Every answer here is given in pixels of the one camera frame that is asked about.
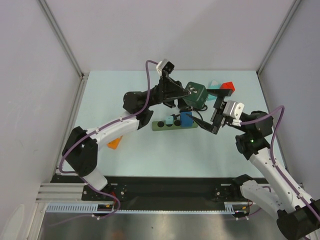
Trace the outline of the orange power strip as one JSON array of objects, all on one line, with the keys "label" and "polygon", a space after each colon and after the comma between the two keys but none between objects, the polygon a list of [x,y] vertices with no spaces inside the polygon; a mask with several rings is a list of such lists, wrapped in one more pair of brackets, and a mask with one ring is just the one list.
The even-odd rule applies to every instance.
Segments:
[{"label": "orange power strip", "polygon": [[123,138],[123,137],[120,136],[120,137],[112,140],[111,142],[109,142],[109,143],[106,144],[107,147],[110,148],[110,149],[112,149],[112,150],[116,150],[116,149],[118,148],[118,146],[119,146],[122,138]]}]

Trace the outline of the light blue plug charger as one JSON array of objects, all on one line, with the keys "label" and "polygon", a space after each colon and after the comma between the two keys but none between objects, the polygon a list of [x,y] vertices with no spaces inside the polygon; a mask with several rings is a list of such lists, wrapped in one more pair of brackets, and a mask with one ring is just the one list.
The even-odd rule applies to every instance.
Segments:
[{"label": "light blue plug charger", "polygon": [[167,117],[165,118],[165,124],[166,124],[166,125],[172,125],[173,123],[174,123],[174,117],[173,117],[172,115],[167,116]]}]

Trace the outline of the teal mountain-shaped power strip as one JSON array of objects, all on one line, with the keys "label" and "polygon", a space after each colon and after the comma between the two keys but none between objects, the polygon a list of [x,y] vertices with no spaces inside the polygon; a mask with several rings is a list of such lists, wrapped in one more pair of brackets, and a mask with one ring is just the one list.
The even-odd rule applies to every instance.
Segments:
[{"label": "teal mountain-shaped power strip", "polygon": [[[218,82],[218,81],[216,81],[216,80],[212,80],[212,81],[208,84],[207,89],[210,89],[210,90],[220,89],[221,85],[222,85],[222,84],[221,84],[220,82]],[[211,94],[208,94],[208,98],[207,98],[207,101],[208,101],[208,102],[209,102],[209,101],[216,100],[216,99],[217,99],[216,96],[211,95]]]}]

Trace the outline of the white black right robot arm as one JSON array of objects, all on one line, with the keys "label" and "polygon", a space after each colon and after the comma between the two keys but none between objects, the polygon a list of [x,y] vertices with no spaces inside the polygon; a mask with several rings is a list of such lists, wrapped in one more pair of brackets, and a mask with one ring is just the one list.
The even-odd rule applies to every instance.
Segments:
[{"label": "white black right robot arm", "polygon": [[245,113],[243,103],[224,100],[232,93],[232,89],[204,89],[206,96],[216,97],[213,115],[210,122],[197,117],[192,120],[215,135],[224,126],[242,131],[235,137],[237,150],[259,170],[271,191],[244,174],[233,180],[231,196],[237,201],[246,198],[275,218],[286,239],[308,239],[320,228],[320,201],[307,193],[276,159],[274,142],[279,124],[274,124],[273,114],[260,110]]}]

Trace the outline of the red cube socket adapter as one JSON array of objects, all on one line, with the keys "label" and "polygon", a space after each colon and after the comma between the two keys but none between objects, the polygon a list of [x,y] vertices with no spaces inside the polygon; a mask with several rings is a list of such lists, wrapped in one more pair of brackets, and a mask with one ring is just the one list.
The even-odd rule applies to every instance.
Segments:
[{"label": "red cube socket adapter", "polygon": [[224,82],[220,87],[220,95],[222,97],[230,97],[235,90],[236,89],[232,81]]}]

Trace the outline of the dark green cube socket adapter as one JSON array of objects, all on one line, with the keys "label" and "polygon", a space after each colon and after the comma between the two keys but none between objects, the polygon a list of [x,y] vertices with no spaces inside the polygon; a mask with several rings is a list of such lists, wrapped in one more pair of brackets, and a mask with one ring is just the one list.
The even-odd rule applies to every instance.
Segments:
[{"label": "dark green cube socket adapter", "polygon": [[185,89],[189,92],[189,95],[182,98],[185,103],[192,108],[201,110],[209,96],[206,87],[203,84],[190,81]]}]

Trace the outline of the blue cube socket adapter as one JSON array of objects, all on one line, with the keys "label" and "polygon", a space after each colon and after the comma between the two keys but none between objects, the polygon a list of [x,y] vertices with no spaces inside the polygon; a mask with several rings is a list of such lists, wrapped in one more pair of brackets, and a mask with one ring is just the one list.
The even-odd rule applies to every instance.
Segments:
[{"label": "blue cube socket adapter", "polygon": [[191,128],[193,126],[192,112],[183,111],[180,113],[180,126],[182,128]]}]

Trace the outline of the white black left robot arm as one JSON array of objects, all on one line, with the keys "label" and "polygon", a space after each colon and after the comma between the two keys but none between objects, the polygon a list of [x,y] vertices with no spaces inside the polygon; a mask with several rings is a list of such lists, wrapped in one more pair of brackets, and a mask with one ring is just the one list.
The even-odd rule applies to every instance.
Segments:
[{"label": "white black left robot arm", "polygon": [[180,81],[173,80],[167,71],[163,71],[155,87],[125,93],[125,112],[117,119],[91,129],[75,127],[62,151],[62,161],[67,162],[80,178],[93,187],[93,194],[98,199],[107,199],[111,188],[107,178],[98,170],[99,150],[107,143],[145,127],[154,113],[149,109],[151,106],[164,104],[173,108],[175,100],[188,95],[190,91]]}]

